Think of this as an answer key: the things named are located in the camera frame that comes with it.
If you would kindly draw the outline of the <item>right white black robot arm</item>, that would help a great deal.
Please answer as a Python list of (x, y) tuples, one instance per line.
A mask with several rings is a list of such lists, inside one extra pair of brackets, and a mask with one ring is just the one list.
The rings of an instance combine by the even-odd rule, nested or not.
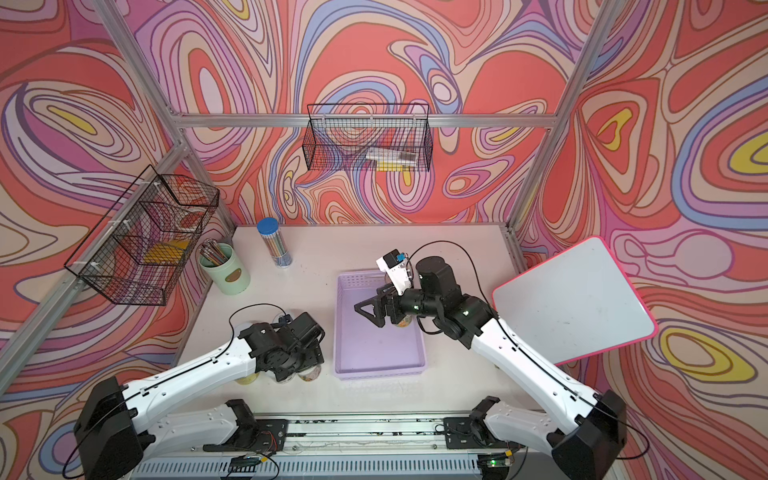
[(375, 326), (405, 317), (432, 318), (438, 331), (487, 359), (540, 406), (533, 412), (488, 397), (470, 415), (498, 441), (549, 455), (570, 479), (602, 479), (627, 443), (626, 404), (615, 392), (599, 393), (570, 377), (523, 341), (487, 301), (461, 290), (440, 256), (410, 270), (393, 250), (377, 267), (389, 282), (355, 311)]

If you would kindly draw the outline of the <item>purple plastic perforated basket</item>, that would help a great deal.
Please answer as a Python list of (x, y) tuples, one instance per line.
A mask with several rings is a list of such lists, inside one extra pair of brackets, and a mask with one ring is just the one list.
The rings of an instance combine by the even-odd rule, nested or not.
[(334, 319), (334, 375), (341, 380), (422, 373), (427, 357), (422, 332), (414, 324), (376, 327), (354, 306), (385, 285), (377, 270), (349, 271), (337, 278)]

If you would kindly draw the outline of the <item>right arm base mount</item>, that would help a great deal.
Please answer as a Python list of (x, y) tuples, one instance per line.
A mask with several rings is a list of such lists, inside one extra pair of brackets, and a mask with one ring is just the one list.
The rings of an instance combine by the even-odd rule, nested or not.
[(487, 396), (467, 416), (444, 417), (435, 433), (445, 438), (449, 450), (504, 448), (515, 452), (522, 448), (521, 444), (498, 439), (485, 424), (488, 411), (499, 402), (498, 397)]

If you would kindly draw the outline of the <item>can with white plastic lid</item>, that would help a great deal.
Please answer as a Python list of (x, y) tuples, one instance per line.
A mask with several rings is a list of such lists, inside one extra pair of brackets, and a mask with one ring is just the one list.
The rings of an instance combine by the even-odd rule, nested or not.
[(308, 368), (306, 370), (303, 370), (298, 373), (298, 377), (305, 382), (312, 382), (319, 378), (320, 374), (322, 373), (322, 365), (314, 365), (311, 368)]

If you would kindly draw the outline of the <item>orange can plastic lid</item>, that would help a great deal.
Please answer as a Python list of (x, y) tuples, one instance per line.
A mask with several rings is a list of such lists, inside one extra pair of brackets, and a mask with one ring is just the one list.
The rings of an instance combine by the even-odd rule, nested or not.
[(411, 315), (406, 315), (401, 320), (399, 320), (395, 326), (398, 328), (406, 328), (411, 324), (412, 321), (413, 317)]

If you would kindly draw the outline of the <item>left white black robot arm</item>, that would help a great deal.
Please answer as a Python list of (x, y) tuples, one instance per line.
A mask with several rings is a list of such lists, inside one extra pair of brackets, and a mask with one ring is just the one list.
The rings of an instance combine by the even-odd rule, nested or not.
[(232, 329), (228, 342), (144, 379), (97, 383), (73, 427), (85, 479), (120, 479), (143, 460), (200, 446), (209, 452), (280, 451), (282, 440), (242, 399), (207, 411), (178, 413), (216, 388), (265, 373), (277, 382), (316, 371), (324, 362), (324, 329), (303, 312), (276, 323)]

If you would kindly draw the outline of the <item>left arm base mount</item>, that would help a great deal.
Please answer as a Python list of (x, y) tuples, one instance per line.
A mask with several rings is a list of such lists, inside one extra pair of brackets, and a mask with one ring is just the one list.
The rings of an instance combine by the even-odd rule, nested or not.
[(235, 417), (235, 430), (217, 443), (204, 444), (205, 452), (277, 453), (283, 450), (288, 433), (287, 419), (257, 419), (243, 399), (225, 403)]

